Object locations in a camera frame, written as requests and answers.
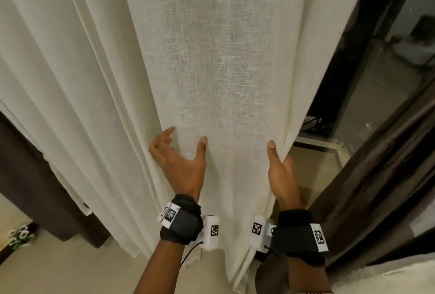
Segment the person's left forearm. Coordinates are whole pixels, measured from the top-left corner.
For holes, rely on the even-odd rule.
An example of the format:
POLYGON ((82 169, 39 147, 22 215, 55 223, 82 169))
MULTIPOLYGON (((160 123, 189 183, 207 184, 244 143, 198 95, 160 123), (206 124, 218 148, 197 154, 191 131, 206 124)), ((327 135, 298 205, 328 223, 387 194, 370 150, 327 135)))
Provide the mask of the person's left forearm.
POLYGON ((174 294, 185 245, 160 240, 133 294, 174 294))

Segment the white fabric sheet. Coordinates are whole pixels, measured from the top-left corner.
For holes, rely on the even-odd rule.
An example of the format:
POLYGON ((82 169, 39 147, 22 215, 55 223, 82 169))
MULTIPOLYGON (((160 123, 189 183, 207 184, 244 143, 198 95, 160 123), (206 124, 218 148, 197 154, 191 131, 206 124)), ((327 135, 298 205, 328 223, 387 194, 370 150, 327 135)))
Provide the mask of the white fabric sheet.
POLYGON ((435 252, 330 275, 335 294, 435 294, 435 252))

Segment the person's right forearm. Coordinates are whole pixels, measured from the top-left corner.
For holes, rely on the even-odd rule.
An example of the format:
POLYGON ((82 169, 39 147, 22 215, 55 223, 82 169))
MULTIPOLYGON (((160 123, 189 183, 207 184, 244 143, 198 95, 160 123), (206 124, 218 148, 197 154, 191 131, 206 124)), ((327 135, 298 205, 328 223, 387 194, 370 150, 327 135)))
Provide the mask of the person's right forearm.
POLYGON ((332 293, 332 287, 324 268, 315 268, 302 259, 287 257, 288 285, 291 293, 332 293))

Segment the glass door pane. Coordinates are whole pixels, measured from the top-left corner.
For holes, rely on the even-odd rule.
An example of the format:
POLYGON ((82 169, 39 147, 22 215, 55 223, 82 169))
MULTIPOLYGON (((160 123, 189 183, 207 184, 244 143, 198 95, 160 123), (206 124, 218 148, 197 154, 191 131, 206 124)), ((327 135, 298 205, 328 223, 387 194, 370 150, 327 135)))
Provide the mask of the glass door pane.
POLYGON ((353 75, 333 140, 352 156, 435 67, 435 0, 387 0, 353 75))

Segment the dark brown curtain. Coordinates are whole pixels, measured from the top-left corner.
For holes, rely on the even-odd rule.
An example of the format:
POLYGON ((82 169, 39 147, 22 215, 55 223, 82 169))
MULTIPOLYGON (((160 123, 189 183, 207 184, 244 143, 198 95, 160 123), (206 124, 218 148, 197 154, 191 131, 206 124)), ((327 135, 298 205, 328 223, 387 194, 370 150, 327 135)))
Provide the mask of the dark brown curtain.
POLYGON ((110 237, 94 214, 83 214, 43 154, 1 112, 0 193, 60 241, 80 235, 99 248, 110 237))
POLYGON ((350 158, 309 207, 330 256, 347 273, 412 241, 410 223, 435 199, 435 75, 350 158))

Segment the white sheer curtain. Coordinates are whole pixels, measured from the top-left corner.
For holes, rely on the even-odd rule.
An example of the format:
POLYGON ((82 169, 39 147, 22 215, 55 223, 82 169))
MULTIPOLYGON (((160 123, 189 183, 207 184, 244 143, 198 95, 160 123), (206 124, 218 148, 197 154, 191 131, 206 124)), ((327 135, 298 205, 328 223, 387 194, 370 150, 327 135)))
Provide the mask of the white sheer curtain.
POLYGON ((208 138, 203 212, 245 294, 248 226, 270 215, 264 148, 300 131, 357 0, 0 0, 0 112, 73 207, 131 256, 158 242, 173 192, 148 148, 208 138))

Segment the person's left hand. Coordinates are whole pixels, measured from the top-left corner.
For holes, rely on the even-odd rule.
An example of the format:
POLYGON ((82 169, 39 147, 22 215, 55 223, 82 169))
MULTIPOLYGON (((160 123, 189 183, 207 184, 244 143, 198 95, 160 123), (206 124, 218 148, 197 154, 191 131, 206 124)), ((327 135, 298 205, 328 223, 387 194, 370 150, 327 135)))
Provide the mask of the person's left hand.
POLYGON ((198 203, 206 168, 198 167, 194 159, 186 159, 171 146, 171 135, 174 132, 175 126, 171 126, 156 136, 149 147, 149 153, 175 194, 185 194, 198 203))

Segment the white door sill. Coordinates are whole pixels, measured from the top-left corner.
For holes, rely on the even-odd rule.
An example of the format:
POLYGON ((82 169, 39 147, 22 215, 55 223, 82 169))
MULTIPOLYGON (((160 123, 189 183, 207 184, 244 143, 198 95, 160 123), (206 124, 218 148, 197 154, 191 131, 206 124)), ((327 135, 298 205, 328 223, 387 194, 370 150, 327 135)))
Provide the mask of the white door sill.
POLYGON ((347 144, 344 141, 340 141, 336 139, 327 140, 324 138, 311 137, 311 136, 307 136, 307 137, 297 136, 296 140, 293 143, 293 146, 298 146, 298 147, 302 147, 305 145, 336 149, 336 150, 342 148, 345 149, 348 153, 354 152, 354 149, 350 144, 347 144))

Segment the person's right hand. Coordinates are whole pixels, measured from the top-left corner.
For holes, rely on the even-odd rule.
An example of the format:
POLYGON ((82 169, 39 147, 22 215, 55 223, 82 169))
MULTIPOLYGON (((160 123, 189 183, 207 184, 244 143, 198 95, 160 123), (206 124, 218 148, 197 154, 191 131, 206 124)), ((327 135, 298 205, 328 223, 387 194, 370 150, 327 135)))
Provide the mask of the person's right hand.
POLYGON ((280 167, 268 171, 269 185, 281 211, 305 209, 296 180, 296 167, 290 154, 280 167))

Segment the dark door frame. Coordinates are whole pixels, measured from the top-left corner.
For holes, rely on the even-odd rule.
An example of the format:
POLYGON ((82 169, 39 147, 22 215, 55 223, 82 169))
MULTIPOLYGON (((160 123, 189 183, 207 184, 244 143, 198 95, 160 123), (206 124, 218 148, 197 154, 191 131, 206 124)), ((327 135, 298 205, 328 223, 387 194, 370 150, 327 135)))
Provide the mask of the dark door frame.
POLYGON ((343 33, 301 132, 329 138, 371 42, 385 39, 405 0, 358 0, 356 19, 343 33))

